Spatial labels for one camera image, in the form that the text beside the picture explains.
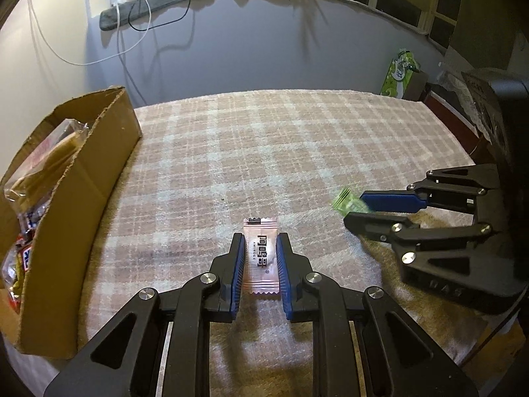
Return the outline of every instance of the red snack wrapper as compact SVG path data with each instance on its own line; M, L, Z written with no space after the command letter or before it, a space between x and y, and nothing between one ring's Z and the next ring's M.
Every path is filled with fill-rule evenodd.
M243 290L256 294L279 293L277 219L246 218L243 233L246 239Z

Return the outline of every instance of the green candy wrapper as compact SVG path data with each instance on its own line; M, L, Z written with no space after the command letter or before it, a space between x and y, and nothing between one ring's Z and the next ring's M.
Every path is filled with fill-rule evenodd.
M342 188L342 191L334 198L332 208L340 212L342 216L349 212L371 213L371 210L361 199L351 193L348 187Z

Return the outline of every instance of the plaid tablecloth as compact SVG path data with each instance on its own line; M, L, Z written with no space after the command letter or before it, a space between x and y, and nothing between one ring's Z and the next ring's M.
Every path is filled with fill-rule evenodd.
M330 202L344 185L403 189L430 168L471 164L422 104L353 91L252 91L137 110L131 155L94 243L79 344L139 289L169 290L207 271L248 216L276 216L295 252L340 285L379 285L456 361L485 322L403 285L391 249L348 233ZM469 223L442 210L425 225ZM310 395L311 326L277 297L244 295L237 321L211 327L211 393Z

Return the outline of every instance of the black cable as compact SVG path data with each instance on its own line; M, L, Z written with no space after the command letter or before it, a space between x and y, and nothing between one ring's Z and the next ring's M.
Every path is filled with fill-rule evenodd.
M522 292L522 295L521 297L516 301L516 303L511 307L511 310L510 312L507 314L507 316L505 318L503 318L502 322L500 322L498 324L498 326L496 326L496 328L494 328L494 330L487 336L487 338L481 342L481 344L473 351L470 351L470 353L466 356L466 358L461 362L461 364L459 365L459 367L463 368L465 367L471 360L474 359L474 357L476 355L478 355L478 353L485 347L485 345L491 341L491 339L496 335L498 334L498 331L500 331L505 325L507 322L509 322L512 317L518 313L518 308L520 307L520 305L522 304L522 302L524 301L525 299L525 296L526 296L526 293L527 293L527 286L525 287L525 289L523 290Z
M163 27L164 25L169 25L170 23L174 23L174 22L178 22L178 21L181 21L182 19L184 19L184 17L187 15L188 11L189 11L189 6L191 6L191 0L187 0L187 8L186 8L186 11L184 12L184 14L182 16L180 16L178 19L174 19L172 21L169 21L169 22L164 22L164 23L160 23L159 25L152 25L151 27L149 28L146 28L146 29L142 29L142 28L136 28L134 25L131 24L131 13L132 13L132 9L134 8L134 5L136 4L136 2L139 1L140 2L140 8L141 8L141 0L136 0L134 1L133 5L131 6L131 9L129 11L129 16L128 16L128 23L129 25L131 26L132 29L136 30L136 31L147 31L148 29L154 29L154 28L158 28L158 27Z

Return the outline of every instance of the green package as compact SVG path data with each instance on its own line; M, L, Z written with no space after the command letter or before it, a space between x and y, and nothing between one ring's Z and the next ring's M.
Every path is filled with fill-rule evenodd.
M420 66L413 54L406 49L401 49L398 58L393 60L389 66L380 95L402 98L413 72L419 71Z
M342 216L349 212L371 213L371 210L361 199L354 196L348 187L342 188L342 191L334 198L332 208L340 212Z

